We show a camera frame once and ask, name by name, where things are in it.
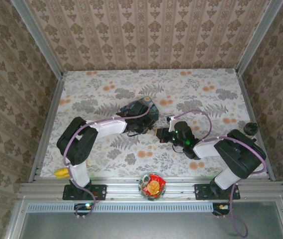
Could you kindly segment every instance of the patterned wallpaper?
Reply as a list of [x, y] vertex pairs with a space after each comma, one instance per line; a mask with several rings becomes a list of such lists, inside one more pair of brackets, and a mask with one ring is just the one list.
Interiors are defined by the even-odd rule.
[[283, 180], [283, 6], [243, 78], [274, 173]]
[[16, 9], [0, 0], [0, 238], [28, 179], [55, 86]]
[[65, 71], [235, 68], [270, 0], [26, 0]]

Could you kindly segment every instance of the yellow object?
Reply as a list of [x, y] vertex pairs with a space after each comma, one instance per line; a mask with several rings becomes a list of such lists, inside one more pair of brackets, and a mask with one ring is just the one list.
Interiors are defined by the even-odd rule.
[[70, 175], [68, 173], [67, 168], [59, 168], [54, 172], [54, 175], [60, 179], [60, 178], [69, 178]]
[[159, 188], [160, 188], [159, 182], [155, 181], [155, 180], [151, 181], [147, 185], [147, 189], [148, 189], [150, 195], [157, 194], [159, 192]]

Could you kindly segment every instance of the metal floor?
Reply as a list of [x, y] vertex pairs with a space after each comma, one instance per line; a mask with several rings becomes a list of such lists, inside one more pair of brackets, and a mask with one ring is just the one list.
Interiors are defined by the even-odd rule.
[[[248, 239], [283, 239], [275, 203], [237, 203]], [[21, 239], [235, 239], [230, 218], [212, 213], [95, 213], [76, 219], [72, 213], [27, 214]]]

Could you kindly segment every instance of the bowl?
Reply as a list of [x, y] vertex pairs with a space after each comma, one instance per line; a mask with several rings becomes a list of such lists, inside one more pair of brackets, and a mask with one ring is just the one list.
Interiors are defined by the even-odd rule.
[[158, 196], [157, 197], [153, 197], [153, 196], [150, 196], [148, 194], [146, 194], [142, 189], [144, 187], [146, 187], [147, 183], [149, 182], [150, 180], [150, 174], [154, 174], [154, 175], [157, 175], [159, 177], [161, 177], [159, 174], [157, 173], [146, 173], [145, 175], [143, 175], [141, 177], [141, 179], [139, 180], [139, 183], [138, 183], [138, 191], [139, 193], [141, 194], [141, 196], [143, 196], [145, 199], [147, 199], [148, 201], [155, 201], [155, 200], [158, 200], [160, 198], [163, 197], [163, 195], [165, 194], [166, 192], [166, 185], [164, 185], [162, 187], [162, 190], [158, 193]]

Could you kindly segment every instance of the floral tablecloth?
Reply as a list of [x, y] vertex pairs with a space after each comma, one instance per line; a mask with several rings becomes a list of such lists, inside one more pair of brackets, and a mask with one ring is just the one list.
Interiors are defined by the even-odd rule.
[[[69, 72], [41, 177], [52, 177], [56, 169], [64, 167], [56, 142], [74, 117], [86, 120], [112, 117], [120, 107], [144, 96], [149, 96], [160, 112], [154, 128], [168, 127], [167, 116], [193, 109], [210, 115], [213, 124], [210, 136], [225, 135], [250, 120], [234, 69]], [[196, 137], [208, 132], [205, 116], [188, 114], [182, 119]], [[123, 133], [101, 138], [87, 159], [87, 170], [95, 177], [135, 177], [145, 172], [213, 177], [225, 166], [221, 157], [197, 161], [175, 153], [170, 143], [159, 143], [153, 130], [135, 137]]]

